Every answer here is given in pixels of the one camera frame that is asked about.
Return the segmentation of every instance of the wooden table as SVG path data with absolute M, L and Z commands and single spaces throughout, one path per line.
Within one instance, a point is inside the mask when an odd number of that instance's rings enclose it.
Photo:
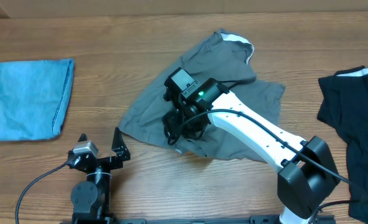
M 259 78 L 287 86 L 280 126 L 328 142 L 347 176 L 346 144 L 317 121 L 318 77 L 368 66 L 368 12 L 225 14 L 0 20 L 0 62 L 75 59 L 71 103 L 61 136 L 51 141 L 0 142 L 0 223 L 14 223 L 24 187 L 60 165 L 81 133 L 112 155 L 115 126 L 140 92 L 181 54 L 220 27 L 255 45 L 251 65 Z M 132 160 L 113 171 L 113 211 L 119 218 L 218 218 L 280 213 L 277 179 L 264 163 L 217 161 L 150 146 L 129 136 Z M 63 168 L 24 197 L 21 223 L 69 220 L 72 187 L 85 180 Z M 349 198 L 340 183 L 326 199 Z M 338 223 L 357 223 L 348 206 L 325 210 Z

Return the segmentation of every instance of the blue fabric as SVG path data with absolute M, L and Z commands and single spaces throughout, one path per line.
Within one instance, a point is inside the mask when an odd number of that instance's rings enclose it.
M 0 141 L 51 139 L 61 133 L 73 59 L 0 63 Z

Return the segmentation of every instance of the black cloth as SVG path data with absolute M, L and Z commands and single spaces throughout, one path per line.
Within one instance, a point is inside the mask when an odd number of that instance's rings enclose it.
M 347 143 L 349 179 L 367 192 L 368 199 L 368 74 L 344 77 L 365 67 L 339 71 L 319 79 L 324 96 L 318 120 L 336 129 Z M 361 199 L 362 192 L 350 186 L 351 199 Z M 349 216 L 368 223 L 368 202 L 350 204 Z

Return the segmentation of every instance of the gray t-shirt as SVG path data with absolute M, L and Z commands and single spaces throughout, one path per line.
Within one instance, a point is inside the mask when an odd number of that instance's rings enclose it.
M 208 125 L 199 140 L 181 137 L 175 145 L 169 146 L 162 124 L 162 116 L 173 109 L 173 103 L 163 99 L 166 92 L 163 83 L 178 67 L 201 83 L 208 78 L 219 81 L 242 80 L 256 77 L 249 65 L 253 52 L 253 45 L 245 38 L 222 29 L 216 31 L 182 55 L 141 93 L 119 123 L 119 129 L 140 141 L 177 149 L 182 153 L 191 151 L 201 157 L 263 161 L 232 134 L 213 125 Z M 278 124 L 280 99 L 285 91 L 283 85 L 256 80 L 250 84 L 238 85 L 231 91 L 250 109 L 273 124 Z

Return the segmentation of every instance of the blue cloth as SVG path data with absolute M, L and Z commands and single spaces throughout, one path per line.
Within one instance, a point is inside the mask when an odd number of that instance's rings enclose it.
M 0 141 L 51 139 L 61 133 L 73 59 L 0 63 Z

